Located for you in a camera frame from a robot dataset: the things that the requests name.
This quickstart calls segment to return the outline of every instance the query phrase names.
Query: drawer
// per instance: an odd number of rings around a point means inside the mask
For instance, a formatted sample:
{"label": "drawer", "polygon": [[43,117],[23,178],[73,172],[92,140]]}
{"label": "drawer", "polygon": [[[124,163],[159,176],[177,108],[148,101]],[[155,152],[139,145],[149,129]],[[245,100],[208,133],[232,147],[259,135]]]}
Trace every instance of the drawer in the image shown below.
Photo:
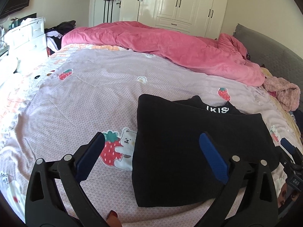
{"label": "drawer", "polygon": [[23,56],[27,56],[28,54],[32,54],[34,51],[41,51],[46,49],[46,38],[45,34],[36,37],[29,42],[21,45],[20,47],[14,50],[14,53],[18,58],[22,58]]}
{"label": "drawer", "polygon": [[12,48],[18,48],[20,45],[29,41],[28,38],[28,27],[22,27],[12,32],[10,35],[10,46]]}
{"label": "drawer", "polygon": [[164,26],[164,27],[174,28],[174,29],[185,31],[185,32],[188,32],[188,33],[190,32],[190,29],[191,29],[191,24],[176,21],[176,20],[173,20],[173,19],[161,18],[161,17],[157,17],[156,25],[157,26]]}
{"label": "drawer", "polygon": [[29,27],[29,39],[36,38],[44,34],[44,20],[30,24]]}
{"label": "drawer", "polygon": [[169,27],[164,27],[164,26],[156,26],[156,28],[166,29],[166,30],[172,30],[172,31],[178,31],[178,32],[185,33],[185,34],[189,35],[189,32],[181,31],[181,30],[178,30],[178,29],[175,29],[175,28],[169,28]]}

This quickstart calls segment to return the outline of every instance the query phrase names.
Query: pink plush blanket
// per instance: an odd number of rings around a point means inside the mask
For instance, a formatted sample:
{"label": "pink plush blanket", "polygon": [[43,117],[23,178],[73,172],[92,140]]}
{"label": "pink plush blanket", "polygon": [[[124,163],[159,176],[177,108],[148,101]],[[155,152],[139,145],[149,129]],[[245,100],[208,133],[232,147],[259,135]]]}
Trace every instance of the pink plush blanket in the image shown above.
{"label": "pink plush blanket", "polygon": [[298,109],[301,93],[298,85],[290,83],[284,78],[271,77],[265,79],[264,88],[268,92],[276,93],[276,98],[285,111],[289,112]]}
{"label": "pink plush blanket", "polygon": [[223,33],[215,41],[139,22],[120,21],[76,28],[63,37],[62,47],[73,43],[120,46],[155,54],[195,72],[233,79],[248,86],[261,86],[265,80],[259,65],[246,60],[243,44]]}

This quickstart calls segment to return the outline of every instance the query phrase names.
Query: gray headboard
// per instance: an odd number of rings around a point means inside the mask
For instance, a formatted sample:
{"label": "gray headboard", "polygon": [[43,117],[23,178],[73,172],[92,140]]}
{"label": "gray headboard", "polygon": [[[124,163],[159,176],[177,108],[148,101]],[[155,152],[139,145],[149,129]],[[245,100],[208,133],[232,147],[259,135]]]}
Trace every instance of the gray headboard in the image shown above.
{"label": "gray headboard", "polygon": [[299,109],[303,111],[303,59],[279,42],[238,24],[234,37],[244,44],[251,61],[265,67],[273,76],[295,83],[301,89]]}

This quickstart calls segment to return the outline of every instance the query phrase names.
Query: black shirt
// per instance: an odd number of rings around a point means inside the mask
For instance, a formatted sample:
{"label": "black shirt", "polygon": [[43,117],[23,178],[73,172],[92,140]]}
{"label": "black shirt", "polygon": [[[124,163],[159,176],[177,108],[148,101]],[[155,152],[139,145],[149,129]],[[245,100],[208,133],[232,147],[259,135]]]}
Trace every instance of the black shirt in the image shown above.
{"label": "black shirt", "polygon": [[188,100],[181,100],[181,101],[175,101],[175,102],[183,104],[183,105],[189,105],[192,107],[201,108],[201,109],[208,110],[208,111],[214,112],[214,113],[243,114],[238,109],[236,109],[236,107],[234,107],[229,101],[225,105],[219,106],[219,107],[212,107],[210,105],[205,104],[201,100],[200,96],[194,96]]}
{"label": "black shirt", "polygon": [[255,163],[264,159],[271,171],[278,167],[261,114],[219,114],[193,106],[157,96],[139,97],[132,160],[139,207],[182,206],[217,197],[223,184],[199,146],[199,136],[206,131],[230,157]]}

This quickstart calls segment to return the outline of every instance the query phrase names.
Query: white wall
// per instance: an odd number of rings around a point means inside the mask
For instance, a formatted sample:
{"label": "white wall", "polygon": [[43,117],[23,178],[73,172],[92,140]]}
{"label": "white wall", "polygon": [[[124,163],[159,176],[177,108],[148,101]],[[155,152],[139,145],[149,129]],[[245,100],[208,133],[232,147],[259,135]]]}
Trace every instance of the white wall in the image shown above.
{"label": "white wall", "polygon": [[22,18],[37,13],[38,17],[46,18],[45,27],[50,28],[64,21],[75,20],[76,26],[88,26],[90,0],[30,0],[29,6],[10,15],[3,23],[7,28],[11,18]]}
{"label": "white wall", "polygon": [[303,58],[303,15],[294,0],[228,0],[221,32],[232,35],[238,23]]}

